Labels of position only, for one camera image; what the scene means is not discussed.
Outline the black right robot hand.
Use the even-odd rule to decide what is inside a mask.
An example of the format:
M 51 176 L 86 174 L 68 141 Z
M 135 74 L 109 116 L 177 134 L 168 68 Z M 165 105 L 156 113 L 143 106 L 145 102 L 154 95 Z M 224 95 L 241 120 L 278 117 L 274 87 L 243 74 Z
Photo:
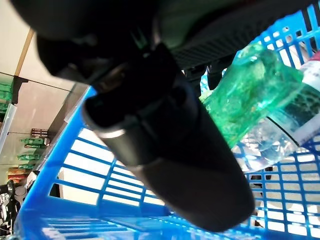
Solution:
M 83 116 L 192 224 L 246 220 L 249 184 L 183 70 L 229 58 L 304 0 L 14 0 L 53 76 L 92 86 Z

